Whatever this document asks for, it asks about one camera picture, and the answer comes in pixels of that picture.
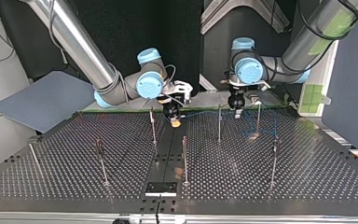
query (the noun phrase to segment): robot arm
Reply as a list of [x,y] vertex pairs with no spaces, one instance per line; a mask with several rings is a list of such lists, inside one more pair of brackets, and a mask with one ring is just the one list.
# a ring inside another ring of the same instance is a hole
[[333,41],[344,38],[358,21],[358,0],[323,0],[309,22],[302,19],[305,26],[281,58],[259,56],[251,38],[233,41],[228,104],[237,114],[243,110],[247,86],[264,85],[265,90],[266,81],[305,82],[311,68],[322,59]]
[[[172,126],[178,126],[179,108],[183,105],[181,101],[185,104],[189,103],[192,88],[186,83],[187,88],[183,89],[181,88],[183,82],[172,82],[168,78],[164,63],[156,49],[142,51],[138,55],[140,72],[123,79],[118,70],[98,50],[64,0],[22,1],[27,3],[52,31],[63,49],[88,77],[94,86],[94,97],[99,106],[107,108],[120,105],[128,99],[136,99],[139,96],[145,99],[167,97],[169,99],[165,101],[159,99],[158,101],[163,104],[164,109],[176,108],[174,112],[165,114],[172,121]],[[177,94],[180,94],[179,100],[173,100],[172,98]]]

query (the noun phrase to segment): vertical metal pin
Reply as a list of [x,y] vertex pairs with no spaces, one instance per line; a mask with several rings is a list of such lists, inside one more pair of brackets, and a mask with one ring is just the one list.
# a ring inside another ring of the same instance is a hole
[[109,186],[110,183],[109,183],[109,180],[107,179],[106,169],[105,169],[105,166],[103,163],[103,143],[102,143],[101,138],[99,138],[99,137],[95,140],[95,149],[96,149],[97,157],[98,157],[98,159],[101,163],[101,167],[103,169],[104,184],[106,186]]
[[255,133],[258,134],[259,128],[260,128],[260,113],[261,113],[261,103],[258,104],[258,110],[257,110],[257,125],[255,127]]
[[272,165],[272,175],[271,175],[271,185],[270,185],[271,188],[275,186],[275,171],[276,171],[277,159],[279,156],[279,152],[281,150],[281,142],[278,136],[275,137],[274,146],[272,149],[274,153],[274,163]]
[[188,176],[187,176],[187,137],[184,136],[182,140],[182,150],[183,150],[183,157],[185,160],[185,186],[188,186],[190,183],[188,182]]
[[34,146],[32,145],[32,143],[28,144],[28,146],[31,149],[32,155],[34,157],[34,161],[39,165],[39,159],[36,157],[36,153],[34,152]]
[[152,123],[152,129],[153,129],[153,144],[157,144],[156,140],[156,128],[155,128],[155,120],[154,120],[154,113],[153,113],[153,106],[150,108],[150,122]]
[[39,169],[39,173],[42,175],[43,178],[42,167],[40,166],[39,159],[37,158],[36,153],[34,151],[34,145],[32,145],[32,143],[29,143],[28,146],[31,149],[32,155],[34,157],[34,161],[36,162],[37,168]]
[[222,122],[222,106],[219,105],[219,136],[218,136],[218,139],[217,139],[217,142],[220,143],[221,139],[222,139],[222,135],[221,135],[221,122]]

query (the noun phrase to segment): black curtain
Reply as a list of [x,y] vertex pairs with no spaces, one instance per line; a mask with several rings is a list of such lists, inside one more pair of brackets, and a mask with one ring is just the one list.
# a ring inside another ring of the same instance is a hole
[[156,48],[177,68],[175,79],[199,90],[202,0],[75,0],[78,17],[109,62],[124,76],[139,71],[136,56]]
[[[190,83],[193,95],[198,92],[202,0],[67,2],[106,59],[124,76],[139,71],[136,56],[153,47],[165,64],[176,66],[175,79]],[[49,40],[48,29],[25,3],[0,0],[0,15],[28,77],[38,79],[50,71],[65,69],[60,51]]]

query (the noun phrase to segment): green sticker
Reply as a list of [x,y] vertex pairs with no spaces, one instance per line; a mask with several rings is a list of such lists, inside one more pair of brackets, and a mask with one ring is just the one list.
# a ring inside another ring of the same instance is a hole
[[[324,31],[324,35],[328,36],[341,36],[347,33],[351,29],[351,23],[353,22],[353,14],[349,11],[340,10],[338,14],[331,20],[327,29]],[[331,43],[331,40],[319,39],[315,45],[310,49],[309,56],[318,55],[324,52],[327,46]]]
[[305,86],[304,95],[301,101],[301,113],[317,113],[319,104],[322,102],[322,89],[323,85]]

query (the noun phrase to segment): perforated metal table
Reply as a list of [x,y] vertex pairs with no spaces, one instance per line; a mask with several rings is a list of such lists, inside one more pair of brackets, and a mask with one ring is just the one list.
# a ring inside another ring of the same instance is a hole
[[[290,108],[254,110],[234,119],[193,112],[173,129],[156,114],[82,113],[0,164],[0,212],[117,216],[358,217],[358,160]],[[189,185],[184,186],[186,136]],[[271,184],[273,141],[281,139]],[[110,186],[103,185],[95,139],[103,140]],[[175,197],[146,197],[147,184],[174,182]]]

